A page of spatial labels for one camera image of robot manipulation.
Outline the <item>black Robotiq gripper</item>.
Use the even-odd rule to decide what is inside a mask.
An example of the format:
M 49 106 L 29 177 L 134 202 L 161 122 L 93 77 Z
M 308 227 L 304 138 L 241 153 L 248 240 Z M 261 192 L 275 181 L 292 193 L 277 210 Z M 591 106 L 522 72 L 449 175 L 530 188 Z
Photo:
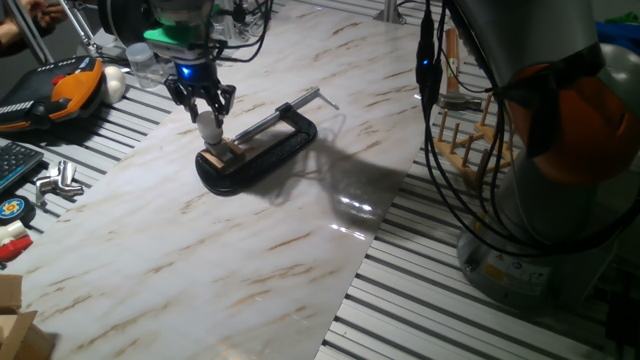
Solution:
M 221 128 L 230 113 L 236 95 L 234 85 L 220 84 L 212 61 L 199 63 L 174 62 L 175 75 L 169 75 L 164 85 L 176 105 L 182 106 L 195 123 L 199 115 L 195 97 L 208 100 L 216 126 Z

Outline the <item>person's bare hand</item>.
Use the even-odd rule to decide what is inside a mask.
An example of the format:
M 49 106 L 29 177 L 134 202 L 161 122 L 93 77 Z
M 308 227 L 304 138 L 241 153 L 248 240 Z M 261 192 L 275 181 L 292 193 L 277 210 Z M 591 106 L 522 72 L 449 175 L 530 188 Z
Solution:
M 21 4 L 29 16 L 35 18 L 37 23 L 45 29 L 53 29 L 68 19 L 65 9 L 59 1 L 21 0 Z

